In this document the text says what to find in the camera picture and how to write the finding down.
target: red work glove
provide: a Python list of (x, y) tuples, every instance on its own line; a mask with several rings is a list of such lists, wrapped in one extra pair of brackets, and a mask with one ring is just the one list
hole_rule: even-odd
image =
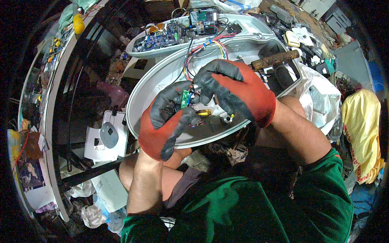
[[(190, 81), (182, 81), (167, 86), (143, 112), (138, 141), (151, 158), (167, 161), (184, 127), (201, 121), (191, 107), (181, 109), (182, 91), (188, 90), (191, 85)], [(198, 99), (197, 95), (191, 101), (198, 103)]]
[(260, 127), (267, 127), (275, 112), (275, 95), (244, 63), (215, 59), (202, 67), (193, 79), (201, 88), (200, 102), (208, 104), (213, 94), (228, 114), (236, 110)]

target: green shirt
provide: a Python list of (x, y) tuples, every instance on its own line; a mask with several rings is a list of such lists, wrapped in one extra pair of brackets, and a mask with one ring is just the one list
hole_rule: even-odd
[(342, 166), (335, 149), (308, 165), (294, 200), (240, 176), (192, 187), (170, 231), (158, 216), (128, 216), (121, 242), (347, 242), (354, 209)]

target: electronic module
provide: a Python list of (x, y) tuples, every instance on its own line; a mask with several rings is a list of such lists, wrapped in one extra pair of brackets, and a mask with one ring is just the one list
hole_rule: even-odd
[(197, 35), (213, 35), (216, 33), (216, 9), (189, 10), (190, 28), (195, 28)]
[(177, 24), (165, 23), (159, 29), (158, 25), (150, 28), (146, 37), (139, 38), (134, 43), (134, 52), (149, 51), (161, 47), (178, 45), (181, 38), (181, 30)]

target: green sleeve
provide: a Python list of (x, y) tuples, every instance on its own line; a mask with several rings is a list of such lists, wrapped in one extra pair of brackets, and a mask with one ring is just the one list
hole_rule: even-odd
[(331, 149), (303, 169), (293, 189), (295, 203), (326, 242), (346, 242), (351, 229), (354, 208), (341, 177), (342, 168), (339, 153)]
[(121, 243), (166, 242), (168, 228), (158, 216), (127, 216), (123, 224)]

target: blue circuit board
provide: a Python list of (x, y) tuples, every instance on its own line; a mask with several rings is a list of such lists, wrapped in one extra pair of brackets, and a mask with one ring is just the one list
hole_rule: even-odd
[(168, 25), (166, 31), (156, 31), (146, 37), (142, 43), (134, 44), (134, 50), (149, 51), (167, 45), (178, 44), (178, 28), (176, 25)]

